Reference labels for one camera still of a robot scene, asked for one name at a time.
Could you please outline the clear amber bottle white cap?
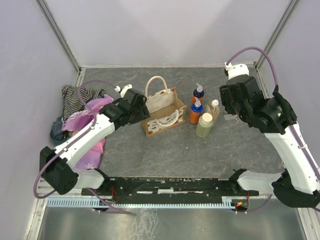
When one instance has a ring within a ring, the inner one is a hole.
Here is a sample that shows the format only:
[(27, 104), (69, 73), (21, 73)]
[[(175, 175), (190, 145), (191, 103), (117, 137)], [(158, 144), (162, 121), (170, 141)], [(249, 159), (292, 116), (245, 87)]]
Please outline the clear amber bottle white cap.
[(209, 101), (205, 106), (205, 112), (211, 114), (213, 123), (215, 124), (220, 114), (219, 101), (217, 99)]

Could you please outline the watermelon canvas tote bag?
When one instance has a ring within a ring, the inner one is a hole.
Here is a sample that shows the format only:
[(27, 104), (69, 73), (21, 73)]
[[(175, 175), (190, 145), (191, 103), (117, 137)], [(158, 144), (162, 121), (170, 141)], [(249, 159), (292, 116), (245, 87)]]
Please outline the watermelon canvas tote bag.
[[(153, 80), (161, 80), (164, 89), (149, 94), (149, 86)], [(150, 117), (143, 120), (141, 125), (147, 137), (185, 123), (187, 106), (178, 98), (176, 88), (169, 88), (163, 77), (151, 77), (146, 83), (144, 93)]]

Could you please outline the orange bottle dark blue pump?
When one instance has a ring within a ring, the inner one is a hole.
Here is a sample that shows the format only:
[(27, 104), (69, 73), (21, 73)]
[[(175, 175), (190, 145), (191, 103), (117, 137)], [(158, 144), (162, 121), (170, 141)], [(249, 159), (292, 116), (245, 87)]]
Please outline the orange bottle dark blue pump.
[(199, 83), (196, 83), (196, 89), (193, 91), (191, 105), (193, 105), (196, 102), (196, 99), (198, 99), (202, 103), (204, 95), (205, 92), (203, 90), (203, 86)]

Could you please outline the green bottle cream cap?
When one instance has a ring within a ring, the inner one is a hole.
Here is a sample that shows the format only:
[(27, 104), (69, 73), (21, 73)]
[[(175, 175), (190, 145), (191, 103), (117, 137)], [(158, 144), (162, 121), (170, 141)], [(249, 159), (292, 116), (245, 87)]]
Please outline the green bottle cream cap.
[(206, 138), (213, 126), (213, 116), (210, 113), (204, 113), (198, 120), (196, 134), (200, 138)]

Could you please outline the orange bottle bright blue pump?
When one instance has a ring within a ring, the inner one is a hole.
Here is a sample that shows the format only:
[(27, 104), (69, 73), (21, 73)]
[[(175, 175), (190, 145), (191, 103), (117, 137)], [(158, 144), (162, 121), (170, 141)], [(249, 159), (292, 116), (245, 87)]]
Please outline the orange bottle bright blue pump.
[(189, 122), (193, 125), (196, 125), (201, 116), (203, 106), (201, 101), (196, 97), (195, 102), (191, 105), (191, 110), (189, 113)]

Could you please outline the black white striped cloth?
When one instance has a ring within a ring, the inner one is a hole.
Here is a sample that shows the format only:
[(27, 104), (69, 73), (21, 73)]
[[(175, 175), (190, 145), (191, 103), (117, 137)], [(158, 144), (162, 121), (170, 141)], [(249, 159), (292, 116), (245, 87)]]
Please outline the black white striped cloth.
[[(80, 96), (87, 104), (91, 100), (103, 98), (105, 94), (104, 89), (93, 90), (81, 87)], [(85, 105), (79, 98), (78, 88), (76, 86), (65, 85), (61, 90), (61, 97), (63, 99), (62, 122), (65, 123), (67, 119), (74, 114), (85, 109)]]

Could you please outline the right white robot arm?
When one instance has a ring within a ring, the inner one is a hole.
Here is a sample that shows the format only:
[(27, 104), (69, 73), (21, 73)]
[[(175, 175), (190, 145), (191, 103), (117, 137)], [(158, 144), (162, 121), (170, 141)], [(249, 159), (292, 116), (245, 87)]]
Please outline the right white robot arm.
[(236, 196), (247, 191), (274, 195), (291, 208), (317, 208), (320, 204), (320, 168), (304, 142), (297, 116), (276, 86), (266, 98), (253, 76), (242, 74), (228, 79), (219, 88), (228, 114), (237, 115), (250, 128), (258, 129), (280, 156), (284, 172), (257, 173), (239, 170), (229, 182)]

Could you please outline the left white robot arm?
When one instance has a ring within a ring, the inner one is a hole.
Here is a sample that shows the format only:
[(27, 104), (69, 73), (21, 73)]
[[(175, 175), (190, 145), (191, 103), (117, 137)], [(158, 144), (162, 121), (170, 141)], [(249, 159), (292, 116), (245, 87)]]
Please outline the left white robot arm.
[(99, 195), (110, 191), (107, 176), (98, 169), (77, 169), (78, 161), (100, 140), (120, 127), (150, 117), (147, 98), (137, 90), (122, 90), (121, 97), (102, 107), (91, 123), (56, 148), (44, 147), (39, 154), (39, 175), (60, 195), (74, 188), (91, 188)]

